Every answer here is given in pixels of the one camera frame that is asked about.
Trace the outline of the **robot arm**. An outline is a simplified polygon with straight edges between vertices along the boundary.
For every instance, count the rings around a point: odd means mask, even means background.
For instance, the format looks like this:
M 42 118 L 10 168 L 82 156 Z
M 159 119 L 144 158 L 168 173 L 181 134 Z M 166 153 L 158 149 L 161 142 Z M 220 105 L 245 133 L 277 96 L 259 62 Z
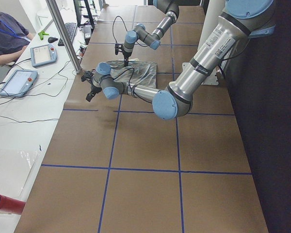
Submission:
M 109 100 L 126 94 L 150 102 L 154 113 L 161 119 L 184 116 L 192 107 L 193 93 L 238 41 L 274 32 L 274 13 L 273 0 L 228 0 L 218 16 L 217 26 L 179 77 L 164 90 L 130 81 L 118 82 L 111 76 L 111 66 L 102 62 L 91 76 L 91 91 L 86 99 L 90 101 L 99 92 Z
M 160 46 L 164 34 L 176 23 L 179 17 L 179 6 L 174 0 L 155 0 L 153 5 L 162 11 L 165 16 L 151 33 L 146 31 L 142 23 L 136 24 L 132 30 L 126 33 L 124 43 L 118 45 L 118 51 L 122 52 L 124 56 L 125 67 L 129 65 L 129 57 L 132 55 L 137 41 L 140 40 L 151 49 L 156 50 Z

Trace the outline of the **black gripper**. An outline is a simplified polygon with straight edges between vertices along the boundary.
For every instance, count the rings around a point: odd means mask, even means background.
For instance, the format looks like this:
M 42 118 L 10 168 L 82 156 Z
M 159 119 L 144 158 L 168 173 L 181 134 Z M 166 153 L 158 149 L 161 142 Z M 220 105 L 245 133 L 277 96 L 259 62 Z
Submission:
M 129 57 L 131 56 L 131 52 L 122 51 L 124 56 L 124 67 L 127 67 L 129 65 Z
M 91 101 L 94 95 L 100 93 L 102 91 L 101 87 L 97 87 L 94 84 L 91 84 L 91 92 L 87 94 L 86 100 Z

